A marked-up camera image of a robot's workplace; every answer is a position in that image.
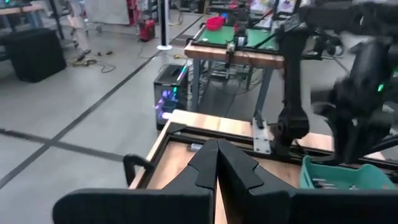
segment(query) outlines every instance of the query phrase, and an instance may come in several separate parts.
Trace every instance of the black floor line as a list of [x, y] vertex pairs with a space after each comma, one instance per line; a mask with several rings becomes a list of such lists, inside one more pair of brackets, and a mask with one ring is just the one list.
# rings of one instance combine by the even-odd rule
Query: black floor line
[[[176, 37], [183, 34], [189, 28], [191, 28], [194, 24], [196, 24], [203, 16], [200, 16], [197, 20], [192, 22], [187, 28], [185, 28], [181, 33], [179, 33]], [[6, 184], [8, 184], [13, 178], [15, 178], [18, 174], [20, 174], [26, 167], [31, 165], [37, 158], [39, 158], [43, 153], [45, 153], [51, 146], [53, 146], [56, 142], [61, 140], [69, 131], [71, 131], [74, 127], [76, 127], [80, 122], [82, 122], [85, 118], [87, 118], [92, 112], [94, 112], [98, 107], [100, 107], [105, 100], [107, 100], [111, 95], [113, 95], [118, 89], [120, 89], [124, 84], [126, 84], [134, 75], [136, 75], [139, 71], [141, 71], [154, 57], [158, 56], [162, 51], [158, 50], [153, 56], [148, 58], [142, 65], [140, 65], [137, 69], [135, 69], [130, 75], [128, 75], [124, 80], [122, 80], [119, 84], [117, 84], [112, 90], [107, 92], [101, 99], [99, 99], [95, 104], [89, 107], [86, 111], [84, 111], [79, 117], [77, 117], [74, 121], [72, 121], [67, 127], [61, 130], [54, 138], [51, 139], [50, 142], [44, 144], [40, 147], [36, 152], [30, 155], [26, 160], [24, 160], [21, 164], [19, 164], [16, 168], [14, 168], [10, 173], [8, 173], [5, 177], [0, 179], [0, 189], [2, 189]]]
[[49, 139], [49, 138], [43, 138], [40, 136], [35, 136], [33, 134], [21, 133], [18, 131], [13, 131], [13, 130], [3, 129], [3, 128], [0, 128], [0, 134], [3, 136], [24, 139], [27, 141], [38, 142], [38, 143], [42, 143], [42, 144], [46, 144], [51, 141], [51, 139]]
[[87, 147], [81, 147], [81, 146], [75, 146], [75, 145], [71, 145], [68, 143], [64, 143], [64, 142], [55, 142], [54, 143], [55, 147], [58, 147], [60, 149], [64, 149], [64, 150], [68, 150], [68, 151], [72, 151], [72, 152], [79, 152], [82, 154], [86, 154], [89, 156], [95, 156], [95, 157], [99, 157], [102, 159], [107, 159], [110, 161], [115, 161], [115, 162], [122, 162], [123, 161], [123, 156], [113, 153], [113, 152], [104, 152], [98, 149], [92, 149], [92, 148], [87, 148]]
[[72, 152], [79, 152], [79, 153], [86, 154], [89, 156], [95, 156], [95, 157], [99, 157], [99, 158], [107, 159], [107, 160], [111, 160], [111, 161], [116, 161], [116, 162], [123, 161], [123, 156], [116, 154], [116, 153], [104, 152], [104, 151], [101, 151], [98, 149], [77, 146], [77, 145], [69, 144], [66, 142], [60, 142], [60, 141], [53, 142], [51, 139], [43, 138], [40, 136], [34, 136], [33, 134], [21, 133], [18, 131], [6, 130], [6, 129], [0, 129], [0, 134], [4, 135], [4, 136], [9, 136], [12, 138], [18, 138], [18, 139], [23, 139], [26, 141], [37, 142], [37, 143], [42, 143], [42, 144], [50, 144], [50, 142], [52, 142], [51, 143], [52, 146], [55, 146], [60, 149], [64, 149], [64, 150], [68, 150], [68, 151], [72, 151]]

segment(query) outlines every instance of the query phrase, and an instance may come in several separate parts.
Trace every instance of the black box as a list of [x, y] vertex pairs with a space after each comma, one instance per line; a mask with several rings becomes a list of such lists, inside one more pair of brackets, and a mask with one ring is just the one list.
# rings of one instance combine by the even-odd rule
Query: black box
[[161, 130], [174, 109], [186, 110], [188, 65], [169, 64], [154, 81], [156, 128]]
[[67, 66], [55, 30], [38, 28], [15, 32], [3, 37], [2, 44], [22, 81], [39, 82]]

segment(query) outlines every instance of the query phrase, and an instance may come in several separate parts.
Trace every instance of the red container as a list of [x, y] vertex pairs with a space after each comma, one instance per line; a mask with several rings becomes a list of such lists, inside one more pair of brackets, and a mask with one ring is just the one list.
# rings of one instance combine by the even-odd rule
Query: red container
[[207, 19], [206, 28], [208, 30], [218, 30], [224, 25], [224, 18], [222, 16], [216, 16]]

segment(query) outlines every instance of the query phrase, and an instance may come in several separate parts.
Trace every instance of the wooden tabletop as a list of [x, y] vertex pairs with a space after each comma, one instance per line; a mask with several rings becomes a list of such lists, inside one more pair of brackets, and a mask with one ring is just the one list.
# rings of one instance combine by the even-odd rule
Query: wooden tabletop
[[[212, 131], [220, 131], [231, 134], [238, 134], [242, 136], [252, 136], [251, 125], [247, 121], [238, 121], [228, 118], [220, 118], [205, 114], [192, 113], [187, 111], [175, 110], [169, 122], [166, 124], [163, 131], [160, 133], [159, 138], [156, 140], [153, 148], [150, 150], [147, 160], [152, 160], [156, 149], [158, 148], [165, 130], [170, 122], [182, 123], [187, 126], [196, 128], [209, 129]], [[309, 133], [303, 139], [298, 140], [299, 144], [307, 147], [317, 147], [327, 151], [333, 150], [332, 138], [330, 136]], [[176, 177], [188, 164], [189, 160], [195, 155], [194, 152], [187, 150], [187, 145], [178, 142], [170, 142], [160, 159], [154, 174], [147, 186], [148, 189], [162, 189], [174, 177]], [[380, 153], [369, 155], [376, 159], [384, 159]], [[271, 161], [267, 159], [254, 158], [259, 162], [259, 165], [266, 171], [274, 174], [276, 177], [285, 181], [293, 187], [299, 187], [299, 176], [301, 167], [293, 164], [286, 164], [283, 162]], [[130, 189], [135, 189], [143, 176], [144, 170], [141, 169]], [[216, 192], [216, 209], [215, 209], [215, 224], [227, 224], [227, 219], [224, 210], [223, 198], [219, 185]]]
[[[199, 58], [203, 60], [226, 60], [226, 50], [216, 47], [202, 47], [188, 44], [184, 48], [184, 54], [188, 58]], [[283, 57], [252, 52], [236, 51], [231, 63], [253, 65], [256, 67], [283, 67]]]
[[[43, 7], [38, 4], [32, 4], [31, 6], [23, 7], [24, 12], [38, 11], [41, 9], [43, 9]], [[8, 14], [16, 14], [16, 13], [21, 13], [21, 10], [18, 7], [13, 7], [13, 8], [9, 8], [9, 9], [0, 9], [0, 15], [8, 15]]]
[[[171, 118], [165, 125], [165, 128], [159, 134], [159, 137], [157, 138], [156, 142], [154, 143], [152, 149], [149, 151], [149, 153], [146, 157], [146, 159], [148, 161], [152, 160], [152, 158], [156, 152], [156, 149], [158, 148], [158, 146], [162, 140], [162, 136], [165, 135], [165, 130], [168, 128], [170, 122], [186, 124], [187, 126], [202, 128], [202, 129], [209, 129], [212, 131], [219, 131], [219, 132], [224, 132], [224, 133], [252, 137], [252, 127], [250, 125], [250, 122], [239, 121], [239, 120], [229, 119], [229, 118], [220, 118], [217, 116], [193, 113], [193, 112], [188, 112], [188, 111], [174, 110]], [[314, 147], [317, 149], [324, 149], [326, 151], [333, 150], [333, 138], [331, 136], [327, 136], [324, 134], [308, 133], [304, 138], [299, 139], [298, 143], [301, 146], [305, 146], [305, 147]], [[375, 152], [373, 154], [367, 155], [367, 157], [371, 157], [373, 159], [380, 159], [380, 160], [385, 159], [384, 156], [380, 152]], [[281, 163], [275, 162], [275, 161], [270, 161], [268, 163], [269, 164], [281, 164]], [[263, 164], [262, 166], [269, 167], [269, 169], [270, 169], [269, 171], [272, 173], [273, 173], [272, 170], [274, 170], [274, 172], [283, 172], [283, 170], [284, 170], [284, 169], [281, 169], [282, 171], [278, 171], [277, 168], [275, 168], [275, 167], [273, 168], [272, 166], [265, 165], [265, 164]], [[289, 168], [290, 164], [283, 165], [282, 167]], [[133, 182], [130, 186], [131, 189], [135, 189], [137, 187], [139, 180], [142, 178], [143, 174], [144, 174], [144, 170], [141, 169], [137, 173], [136, 178], [133, 180]]]

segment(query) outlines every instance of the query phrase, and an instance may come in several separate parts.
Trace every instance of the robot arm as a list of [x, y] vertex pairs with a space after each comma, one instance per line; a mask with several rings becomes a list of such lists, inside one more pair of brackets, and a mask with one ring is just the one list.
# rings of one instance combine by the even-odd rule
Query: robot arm
[[398, 51], [395, 50], [398, 46], [395, 44], [398, 37], [397, 12], [398, 6], [386, 4], [334, 2], [303, 6], [296, 18], [287, 20], [277, 34], [279, 50], [285, 58], [285, 90], [284, 109], [279, 122], [271, 129], [276, 153], [286, 154], [294, 139], [308, 133], [308, 118], [301, 107], [298, 85], [300, 54], [309, 33], [316, 29], [391, 39], [388, 42], [385, 38], [375, 39], [366, 43], [357, 54], [350, 75], [336, 82], [328, 92], [329, 108], [320, 110], [327, 111], [321, 114], [328, 118], [335, 139], [333, 163], [348, 164], [378, 150], [373, 146], [380, 144], [391, 128], [391, 124], [374, 121], [377, 120], [375, 116], [380, 116], [385, 102], [383, 86], [389, 84], [392, 68], [398, 65]]
[[398, 20], [394, 18], [397, 12], [397, 6], [374, 3], [306, 6], [299, 11], [300, 18], [309, 27], [389, 38], [388, 41], [375, 38], [364, 43], [356, 54], [349, 76], [336, 82], [326, 94], [328, 104], [317, 108], [318, 113], [328, 119], [333, 131], [335, 157], [332, 163], [349, 164], [397, 144], [396, 138], [386, 139], [392, 120], [382, 112], [387, 95], [385, 86], [390, 84], [392, 70], [398, 66], [395, 50]]

